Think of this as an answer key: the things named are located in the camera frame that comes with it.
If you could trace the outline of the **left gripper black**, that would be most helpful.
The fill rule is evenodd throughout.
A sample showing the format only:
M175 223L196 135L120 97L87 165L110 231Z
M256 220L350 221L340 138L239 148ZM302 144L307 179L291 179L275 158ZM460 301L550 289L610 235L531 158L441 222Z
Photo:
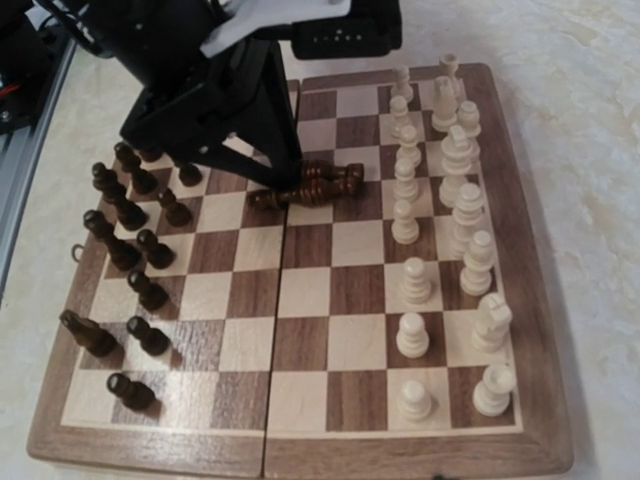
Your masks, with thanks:
M278 42L249 37L206 57L202 43L227 18L218 2L65 5L143 86L121 128L132 146L271 189L300 180L302 153ZM237 149L247 143L271 167Z

